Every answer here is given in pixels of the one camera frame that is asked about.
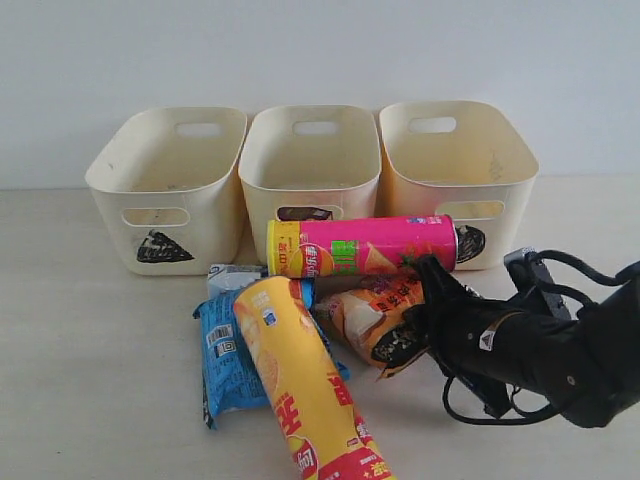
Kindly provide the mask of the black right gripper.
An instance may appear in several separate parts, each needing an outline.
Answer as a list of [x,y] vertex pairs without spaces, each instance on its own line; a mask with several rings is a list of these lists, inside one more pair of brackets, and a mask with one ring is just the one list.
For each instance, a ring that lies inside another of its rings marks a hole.
[[488,300],[461,284],[435,255],[416,261],[424,304],[403,312],[421,351],[477,395],[504,395],[508,384],[544,392],[537,361],[545,315]]

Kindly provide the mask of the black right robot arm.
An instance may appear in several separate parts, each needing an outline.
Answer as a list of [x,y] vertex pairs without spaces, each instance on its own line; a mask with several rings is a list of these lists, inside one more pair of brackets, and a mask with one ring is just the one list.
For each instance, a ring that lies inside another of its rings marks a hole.
[[558,250],[520,249],[504,258],[517,292],[488,299],[459,283],[433,255],[412,264],[424,300],[409,308],[447,385],[460,381],[484,405],[459,422],[524,426],[562,416],[602,428],[639,401],[639,265],[613,276]]

